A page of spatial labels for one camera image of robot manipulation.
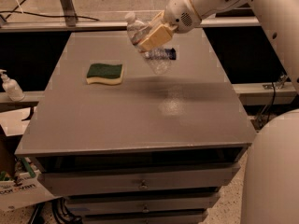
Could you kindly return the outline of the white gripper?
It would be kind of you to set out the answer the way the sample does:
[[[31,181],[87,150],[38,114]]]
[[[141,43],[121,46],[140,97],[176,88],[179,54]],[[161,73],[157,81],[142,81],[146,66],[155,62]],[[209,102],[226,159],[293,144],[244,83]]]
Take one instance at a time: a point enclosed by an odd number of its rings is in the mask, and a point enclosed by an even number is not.
[[[188,33],[201,21],[191,0],[170,0],[165,10],[159,12],[149,23],[151,26],[159,26],[143,38],[138,46],[142,51],[150,51],[169,42],[173,37],[174,27],[179,34]]]

